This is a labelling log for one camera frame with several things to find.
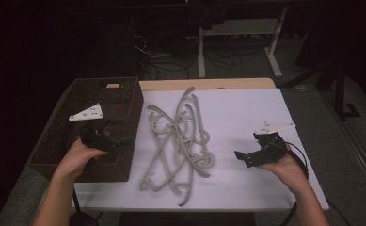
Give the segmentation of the person's left hand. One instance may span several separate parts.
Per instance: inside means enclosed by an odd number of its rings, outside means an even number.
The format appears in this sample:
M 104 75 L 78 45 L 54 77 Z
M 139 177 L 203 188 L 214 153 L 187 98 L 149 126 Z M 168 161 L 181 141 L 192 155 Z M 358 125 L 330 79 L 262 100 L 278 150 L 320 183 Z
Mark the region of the person's left hand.
M 86 164 L 92 158 L 106 155 L 106 152 L 89 148 L 78 138 L 71 145 L 56 169 L 56 175 L 75 180 L 83 172 Z

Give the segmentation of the white metal desk frame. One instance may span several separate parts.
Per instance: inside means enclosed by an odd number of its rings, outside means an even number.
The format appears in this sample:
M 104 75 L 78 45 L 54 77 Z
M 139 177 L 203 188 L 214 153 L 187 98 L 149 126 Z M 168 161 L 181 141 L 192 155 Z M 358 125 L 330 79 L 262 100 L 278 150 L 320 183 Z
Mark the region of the white metal desk frame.
M 277 18 L 227 20 L 224 24 L 215 25 L 211 30 L 199 28 L 198 73 L 199 78 L 206 77 L 205 57 L 203 54 L 203 40 L 205 36 L 226 35 L 271 35 L 272 41 L 264 47 L 269 65 L 276 78 L 282 77 L 282 71 L 274 56 L 281 28 L 284 24 L 288 8 L 283 7 Z

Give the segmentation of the black round-base stand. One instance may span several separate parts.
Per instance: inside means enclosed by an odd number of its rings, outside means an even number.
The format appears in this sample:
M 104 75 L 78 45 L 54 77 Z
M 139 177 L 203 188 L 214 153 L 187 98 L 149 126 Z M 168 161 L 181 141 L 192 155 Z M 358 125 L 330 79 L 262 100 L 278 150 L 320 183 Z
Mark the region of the black round-base stand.
M 96 218 L 81 211 L 76 192 L 72 193 L 72 201 L 75 212 L 70 216 L 69 226 L 99 226 L 99 222 Z

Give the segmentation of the grey plastic hanger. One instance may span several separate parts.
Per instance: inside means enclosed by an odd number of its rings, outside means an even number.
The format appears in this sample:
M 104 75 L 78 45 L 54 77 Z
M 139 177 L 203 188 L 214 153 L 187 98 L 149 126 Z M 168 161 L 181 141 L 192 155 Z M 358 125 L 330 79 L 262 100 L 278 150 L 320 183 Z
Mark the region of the grey plastic hanger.
M 175 119 L 175 141 L 179 152 L 183 155 L 182 164 L 188 166 L 188 179 L 186 182 L 179 183 L 178 187 L 185 188 L 183 200 L 179 203 L 180 207 L 185 206 L 191 196 L 194 174 L 202 174 L 203 170 L 197 165 L 199 155 L 192 148 L 196 145 L 197 120 L 195 118 L 194 108 L 191 104 L 184 104 L 183 110 L 178 109 Z
M 147 186 L 152 191 L 157 192 L 164 186 L 169 185 L 173 193 L 180 195 L 182 192 L 179 187 L 182 186 L 182 184 L 176 183 L 175 177 L 178 175 L 185 161 L 180 159 L 178 155 L 175 155 L 175 167 L 172 168 L 167 162 L 167 158 L 164 154 L 166 143 L 174 133 L 173 120 L 165 113 L 151 113 L 150 127 L 156 144 L 156 152 L 140 180 L 139 187 L 140 189 L 143 189 Z M 161 182 L 156 184 L 151 179 L 151 176 L 154 173 L 158 162 L 161 162 L 166 176 Z
M 180 99 L 173 126 L 185 159 L 198 175 L 208 178 L 210 174 L 206 170 L 214 165 L 215 157 L 208 151 L 210 134 L 204 129 L 199 98 L 194 90 L 194 87 L 188 88 Z
M 177 112 L 175 119 L 172 119 L 166 112 L 156 105 L 148 105 L 147 108 L 157 112 L 156 116 L 150 115 L 151 129 L 157 134 L 166 134 L 166 138 L 174 133 L 174 144 L 178 150 L 183 154 L 184 160 L 187 160 L 193 170 L 195 170 L 201 177 L 208 178 L 210 174 L 205 169 L 210 168 L 215 158 L 207 149 L 207 143 L 210 140 L 210 135 L 204 130 L 199 106 L 197 106 L 197 114 L 194 114 L 193 108 L 190 104 L 185 105 L 191 112 L 186 116 L 185 111 Z M 165 117 L 168 123 L 163 129 L 155 127 L 156 122 Z M 196 129 L 193 129 L 192 137 L 187 137 L 188 123 L 192 122 L 194 126 L 199 127 L 200 139 L 196 138 Z

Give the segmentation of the brown woven basket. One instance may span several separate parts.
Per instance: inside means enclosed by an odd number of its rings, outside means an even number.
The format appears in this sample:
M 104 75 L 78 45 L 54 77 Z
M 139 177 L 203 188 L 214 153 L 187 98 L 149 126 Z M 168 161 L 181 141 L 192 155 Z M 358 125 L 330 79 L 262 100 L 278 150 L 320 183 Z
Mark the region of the brown woven basket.
M 136 137 L 143 106 L 143 94 L 136 77 L 76 79 L 59 99 L 50 120 L 29 157 L 28 166 L 51 179 L 58 164 L 79 136 L 83 121 L 69 121 L 74 115 L 100 103 L 106 119 L 124 119 L 124 124 L 110 125 L 111 137 Z M 119 146 L 88 163 L 78 177 L 79 183 L 126 182 L 129 179 L 134 146 Z

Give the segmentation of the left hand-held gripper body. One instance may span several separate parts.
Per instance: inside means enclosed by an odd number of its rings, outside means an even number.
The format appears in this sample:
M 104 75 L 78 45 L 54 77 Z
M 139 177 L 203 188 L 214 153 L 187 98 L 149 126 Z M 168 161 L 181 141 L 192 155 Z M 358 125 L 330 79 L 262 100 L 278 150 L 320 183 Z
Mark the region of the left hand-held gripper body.
M 111 137 L 105 129 L 110 126 L 104 117 L 100 103 L 92 105 L 74 115 L 69 116 L 69 121 L 83 121 L 79 135 L 83 144 L 107 153 L 115 153 L 119 148 L 119 140 Z

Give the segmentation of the wooden table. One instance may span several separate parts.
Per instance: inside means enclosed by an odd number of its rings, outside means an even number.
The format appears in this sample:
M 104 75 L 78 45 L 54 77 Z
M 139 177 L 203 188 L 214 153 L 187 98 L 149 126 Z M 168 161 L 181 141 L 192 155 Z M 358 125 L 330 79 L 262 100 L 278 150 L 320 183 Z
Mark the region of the wooden table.
M 140 81 L 143 91 L 195 89 L 275 89 L 270 78 L 227 78 Z

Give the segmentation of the dark hanging cloth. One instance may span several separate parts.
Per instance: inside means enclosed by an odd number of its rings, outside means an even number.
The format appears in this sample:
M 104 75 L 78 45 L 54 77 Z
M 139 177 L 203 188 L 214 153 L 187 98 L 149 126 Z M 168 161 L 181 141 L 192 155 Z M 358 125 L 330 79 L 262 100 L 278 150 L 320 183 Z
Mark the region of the dark hanging cloth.
M 187 22 L 203 30 L 211 30 L 214 25 L 223 24 L 226 20 L 227 6 L 225 0 L 186 0 L 188 5 Z

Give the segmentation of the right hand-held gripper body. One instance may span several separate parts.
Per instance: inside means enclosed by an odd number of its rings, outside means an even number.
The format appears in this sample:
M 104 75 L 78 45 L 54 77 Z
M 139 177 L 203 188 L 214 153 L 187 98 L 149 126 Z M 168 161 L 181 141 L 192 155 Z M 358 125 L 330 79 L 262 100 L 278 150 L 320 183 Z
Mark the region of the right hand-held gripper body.
M 279 132 L 295 128 L 293 122 L 265 121 L 254 133 L 265 135 L 264 147 L 257 151 L 260 156 L 260 165 L 278 162 L 287 152 L 284 139 Z

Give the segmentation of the person's right hand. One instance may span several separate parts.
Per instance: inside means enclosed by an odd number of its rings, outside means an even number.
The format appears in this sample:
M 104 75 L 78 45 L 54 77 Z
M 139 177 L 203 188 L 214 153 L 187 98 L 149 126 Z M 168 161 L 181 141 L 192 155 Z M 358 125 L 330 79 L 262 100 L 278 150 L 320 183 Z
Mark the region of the person's right hand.
M 260 166 L 262 170 L 274 173 L 295 195 L 303 193 L 310 187 L 309 181 L 299 164 L 291 157 L 292 149 L 286 145 L 288 152 L 276 163 Z

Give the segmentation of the black floor stand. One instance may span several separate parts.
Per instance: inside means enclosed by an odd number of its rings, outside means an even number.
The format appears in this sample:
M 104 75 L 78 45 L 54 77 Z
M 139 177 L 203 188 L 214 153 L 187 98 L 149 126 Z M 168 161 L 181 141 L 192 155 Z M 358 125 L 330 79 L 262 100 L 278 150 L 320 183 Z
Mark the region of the black floor stand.
M 342 64 L 336 60 L 329 59 L 315 66 L 309 71 L 299 75 L 297 78 L 278 85 L 280 89 L 290 89 L 312 76 L 320 74 L 315 87 L 321 91 L 328 91 L 332 85 L 335 85 L 334 110 L 342 121 L 347 118 L 358 118 L 360 116 L 358 110 L 353 104 L 344 101 L 345 92 L 345 71 Z

